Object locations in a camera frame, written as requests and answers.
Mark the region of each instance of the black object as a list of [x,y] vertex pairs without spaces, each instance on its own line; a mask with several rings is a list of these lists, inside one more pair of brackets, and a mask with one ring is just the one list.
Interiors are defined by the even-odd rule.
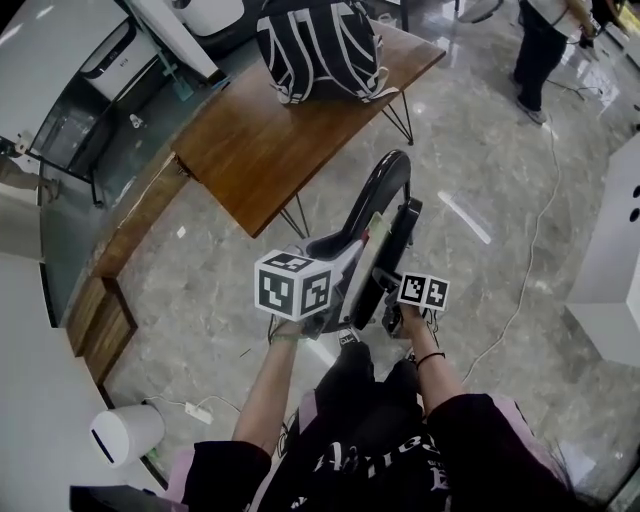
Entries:
[[430,357],[433,357],[433,356],[442,356],[442,357],[446,357],[446,356],[444,355],[444,352],[433,352],[433,353],[431,353],[431,354],[428,354],[428,355],[424,356],[422,359],[420,359],[420,361],[418,361],[418,362],[416,363],[416,368],[420,368],[420,365],[421,365],[422,363],[424,363],[427,359],[429,359]]
[[282,103],[383,96],[381,39],[352,0],[267,0],[256,39]]

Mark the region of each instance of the white cable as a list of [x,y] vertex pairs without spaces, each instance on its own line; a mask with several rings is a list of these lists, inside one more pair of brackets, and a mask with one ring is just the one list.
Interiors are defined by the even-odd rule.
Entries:
[[[201,400],[200,403],[198,403],[198,405],[196,405],[196,409],[199,409],[200,406],[205,403],[207,400],[211,400],[212,398],[216,398],[218,400],[220,400],[221,402],[224,402],[225,404],[227,404],[229,407],[233,407],[238,413],[240,412],[240,409],[238,409],[235,405],[233,405],[231,402],[225,400],[224,398],[222,398],[221,396],[218,395],[211,395],[208,396],[207,398],[205,398],[204,400]],[[187,404],[186,402],[173,402],[171,400],[167,400],[165,397],[160,396],[160,395],[156,395],[156,396],[149,396],[147,398],[143,398],[143,400],[162,400],[163,402],[167,402],[168,404],[173,404],[173,405],[181,405],[182,407],[185,407]]]
[[225,400],[224,398],[222,398],[221,396],[218,395],[211,395],[208,396],[207,398],[205,398],[204,400],[202,400],[198,405],[196,405],[196,408],[199,408],[203,403],[205,403],[207,400],[211,400],[212,398],[216,398],[217,400],[220,400],[221,402],[224,402],[225,404],[227,404],[229,407],[233,407],[236,412],[240,413],[240,409],[238,409],[235,405],[233,405],[231,402],[228,402],[227,400]]
[[549,202],[546,204],[546,206],[542,209],[542,211],[536,217],[535,233],[533,235],[533,240],[531,241],[531,245],[529,246],[529,266],[527,267],[527,273],[524,276],[524,281],[522,283],[522,290],[520,290],[520,299],[518,300],[518,307],[514,311],[513,315],[511,315],[511,318],[509,318],[509,320],[505,324],[504,329],[502,329],[502,333],[500,334],[498,339],[492,345],[490,345],[489,348],[487,348],[478,357],[476,357],[474,359],[473,363],[471,363],[471,366],[469,367],[469,371],[465,375],[464,379],[462,379],[462,384],[467,382],[467,379],[471,375],[471,372],[473,372],[473,369],[476,367],[476,365],[487,354],[489,354],[493,349],[495,349],[502,341],[504,341],[504,337],[505,337],[505,334],[507,333],[507,329],[509,329],[509,326],[511,326],[511,322],[513,322],[513,319],[520,312],[520,308],[522,307],[522,303],[524,302],[524,292],[527,289],[527,281],[529,279],[529,274],[531,274],[531,269],[533,268],[533,249],[534,249],[534,246],[536,244],[536,240],[538,239],[538,231],[539,231],[539,228],[540,228],[540,219],[547,212],[547,210],[551,206],[551,203],[555,199],[556,194],[558,193],[558,188],[560,187],[560,181],[561,181],[561,178],[562,178],[562,173],[560,172],[560,166],[558,165],[558,158],[556,157],[555,143],[554,143],[554,137],[553,137],[553,119],[551,117],[551,114],[549,114],[549,133],[551,134],[551,153],[553,154],[553,163],[556,166],[556,172],[557,172],[556,184],[553,187],[553,194],[551,194],[551,197],[549,198]]
[[185,403],[184,402],[172,402],[171,400],[167,400],[165,397],[160,396],[160,395],[156,395],[156,396],[148,396],[146,398],[143,398],[142,401],[144,402],[145,400],[162,400],[163,402],[167,402],[168,404],[173,404],[173,405],[181,405],[182,407],[184,407]]

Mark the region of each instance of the white cabinet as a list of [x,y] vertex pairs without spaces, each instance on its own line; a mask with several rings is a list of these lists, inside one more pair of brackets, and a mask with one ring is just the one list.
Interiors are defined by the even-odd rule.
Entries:
[[567,307],[604,359],[640,367],[640,134],[609,159],[595,230]]

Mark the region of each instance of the bracelet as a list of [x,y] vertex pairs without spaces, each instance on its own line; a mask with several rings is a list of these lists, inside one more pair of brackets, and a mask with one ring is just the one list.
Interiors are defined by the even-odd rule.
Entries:
[[422,359],[420,359],[420,361],[418,361],[418,362],[416,363],[416,370],[417,370],[418,368],[420,368],[420,365],[421,365],[422,363],[424,363],[427,359],[429,359],[430,357],[433,357],[433,356],[442,356],[442,357],[444,357],[444,358],[446,358],[446,357],[447,357],[447,356],[445,356],[445,355],[444,355],[444,352],[432,352],[431,354],[429,354],[429,355],[427,355],[427,356],[424,356]]

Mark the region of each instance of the hand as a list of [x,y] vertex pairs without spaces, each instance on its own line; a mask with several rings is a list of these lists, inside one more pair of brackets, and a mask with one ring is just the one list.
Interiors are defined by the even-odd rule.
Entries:
[[291,320],[280,319],[278,325],[273,329],[271,337],[274,336],[286,336],[286,337],[300,337],[302,335],[303,323],[292,322]]
[[417,306],[411,306],[409,304],[400,303],[400,311],[402,313],[402,325],[409,332],[413,331],[416,327],[424,325],[424,320],[420,315],[420,309]]

